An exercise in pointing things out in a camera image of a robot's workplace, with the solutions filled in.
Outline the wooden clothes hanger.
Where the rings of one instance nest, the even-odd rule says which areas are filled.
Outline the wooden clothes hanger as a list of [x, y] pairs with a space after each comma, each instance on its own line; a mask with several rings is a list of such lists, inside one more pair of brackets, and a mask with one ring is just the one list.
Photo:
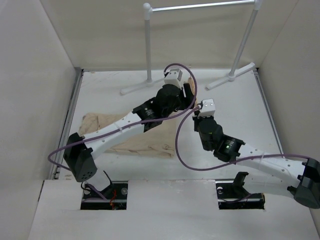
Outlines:
[[198, 99], [196, 94], [196, 84], [191, 76], [184, 84], [184, 93], [186, 98], [187, 109], [199, 109], [200, 107], [198, 105]]

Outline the beige trousers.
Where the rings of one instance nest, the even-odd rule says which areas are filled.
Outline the beige trousers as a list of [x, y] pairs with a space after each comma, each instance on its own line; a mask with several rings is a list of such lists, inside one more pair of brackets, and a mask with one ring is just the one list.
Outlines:
[[[89, 112], [83, 116], [78, 134], [96, 132], [125, 116], [121, 114], [102, 114]], [[117, 153], [120, 155], [134, 155], [157, 158], [172, 158], [175, 155], [175, 137], [177, 120], [163, 121], [161, 125], [149, 131], [132, 136], [123, 143], [117, 144], [106, 150], [106, 153]]]

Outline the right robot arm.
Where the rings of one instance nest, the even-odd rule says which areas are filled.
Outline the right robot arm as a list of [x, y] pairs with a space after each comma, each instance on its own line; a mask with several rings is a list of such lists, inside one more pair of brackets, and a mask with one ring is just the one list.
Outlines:
[[226, 135], [212, 115], [197, 110], [192, 117], [194, 130], [200, 136], [204, 150], [225, 165], [256, 169], [266, 176], [239, 172], [234, 178], [232, 192], [238, 198], [249, 194], [270, 193], [294, 199], [311, 208], [320, 207], [320, 163], [295, 154], [268, 154], [243, 140]]

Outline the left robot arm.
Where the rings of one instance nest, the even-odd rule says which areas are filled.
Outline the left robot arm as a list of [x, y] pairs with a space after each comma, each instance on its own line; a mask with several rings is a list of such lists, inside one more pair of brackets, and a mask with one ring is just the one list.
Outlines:
[[189, 83], [182, 87], [165, 84], [156, 96], [135, 107], [121, 119], [86, 135], [77, 132], [68, 137], [63, 158], [78, 183], [87, 182], [95, 187], [100, 199], [112, 195], [111, 180], [96, 166], [95, 160], [106, 150], [143, 134], [164, 121], [195, 105], [195, 92]]

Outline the white clothes rack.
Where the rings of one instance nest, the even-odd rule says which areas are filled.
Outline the white clothes rack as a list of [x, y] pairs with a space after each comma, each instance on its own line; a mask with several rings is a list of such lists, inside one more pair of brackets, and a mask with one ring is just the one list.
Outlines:
[[142, 5], [142, 39], [145, 66], [137, 82], [120, 90], [127, 95], [153, 87], [163, 79], [156, 70], [174, 62], [192, 69], [223, 69], [209, 77], [206, 90], [233, 82], [253, 71], [256, 64], [245, 59], [248, 41], [261, 0], [225, 0], [211, 3], [154, 7]]

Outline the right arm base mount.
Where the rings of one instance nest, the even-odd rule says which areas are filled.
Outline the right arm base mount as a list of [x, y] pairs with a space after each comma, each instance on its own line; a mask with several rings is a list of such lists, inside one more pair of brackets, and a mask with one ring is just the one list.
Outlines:
[[249, 193], [243, 187], [233, 185], [232, 179], [215, 181], [218, 208], [220, 210], [264, 210], [265, 196]]

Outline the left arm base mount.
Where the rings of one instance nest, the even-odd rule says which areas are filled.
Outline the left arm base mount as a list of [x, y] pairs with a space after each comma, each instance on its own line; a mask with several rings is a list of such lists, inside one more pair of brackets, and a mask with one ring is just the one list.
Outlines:
[[127, 181], [113, 181], [112, 186], [100, 194], [92, 190], [86, 183], [81, 184], [81, 189], [83, 191], [81, 210], [118, 211], [127, 209]]

